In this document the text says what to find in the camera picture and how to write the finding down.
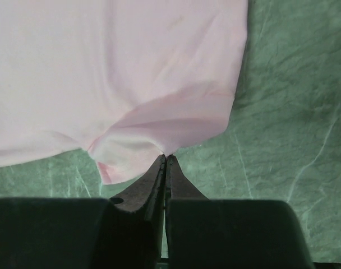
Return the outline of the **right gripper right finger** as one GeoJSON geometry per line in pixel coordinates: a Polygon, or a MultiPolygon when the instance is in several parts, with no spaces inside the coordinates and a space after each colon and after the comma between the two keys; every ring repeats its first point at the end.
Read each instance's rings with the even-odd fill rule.
{"type": "Polygon", "coordinates": [[[167,160],[170,268],[313,268],[299,221],[277,200],[212,200],[167,160]]]}

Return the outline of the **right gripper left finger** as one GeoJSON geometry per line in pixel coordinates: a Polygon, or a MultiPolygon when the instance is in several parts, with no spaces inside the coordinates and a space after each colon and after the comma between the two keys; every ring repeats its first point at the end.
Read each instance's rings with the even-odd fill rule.
{"type": "Polygon", "coordinates": [[[109,198],[0,198],[0,268],[154,268],[165,157],[109,198]]]}

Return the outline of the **pink t shirt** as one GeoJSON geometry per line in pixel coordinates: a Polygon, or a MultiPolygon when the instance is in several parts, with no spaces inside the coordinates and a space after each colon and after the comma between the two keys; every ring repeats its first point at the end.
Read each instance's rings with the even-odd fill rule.
{"type": "Polygon", "coordinates": [[[105,184],[227,129],[247,1],[0,1],[0,167],[75,149],[105,184]]]}

